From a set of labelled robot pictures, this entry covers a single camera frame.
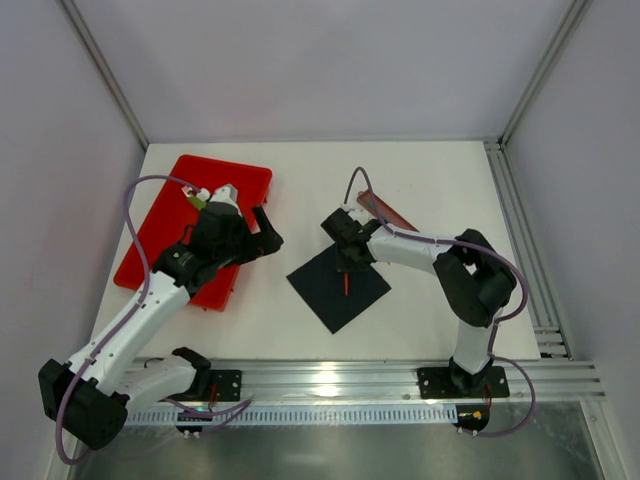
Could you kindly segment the black paper napkin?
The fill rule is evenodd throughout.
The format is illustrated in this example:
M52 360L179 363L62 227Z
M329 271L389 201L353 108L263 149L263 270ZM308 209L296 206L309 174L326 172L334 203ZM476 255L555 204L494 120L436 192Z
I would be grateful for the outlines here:
M287 276L297 294L332 334L391 291L389 283L369 266L349 273L350 292L345 297L343 272L336 268L335 252L335 246L330 246Z

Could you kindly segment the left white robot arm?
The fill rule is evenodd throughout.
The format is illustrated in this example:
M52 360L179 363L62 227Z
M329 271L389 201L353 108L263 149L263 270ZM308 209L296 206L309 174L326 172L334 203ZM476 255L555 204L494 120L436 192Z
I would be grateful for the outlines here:
M175 395L207 393L211 363L180 347L148 368L130 364L163 326L217 276L219 270L276 253L282 237L264 210L252 213L252 232L231 201L210 201L199 212L188 242L165 249L147 272L136 297L111 323L66 362L48 360L38 373L45 415L55 434L68 432L96 451L111 443L128 415Z

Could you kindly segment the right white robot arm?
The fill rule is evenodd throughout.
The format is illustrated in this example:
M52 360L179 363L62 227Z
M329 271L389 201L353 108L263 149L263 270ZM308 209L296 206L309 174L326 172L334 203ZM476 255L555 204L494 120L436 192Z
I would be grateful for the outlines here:
M523 278L479 231L431 238L380 219L361 223L342 208L332 212L321 228L335 244L340 271L390 263L427 272L439 281L460 324L448 367L438 374L427 368L419 371L425 392L441 389L436 395L444 398L479 397L498 390L489 385L498 372L493 344L498 324L506 319L502 311Z

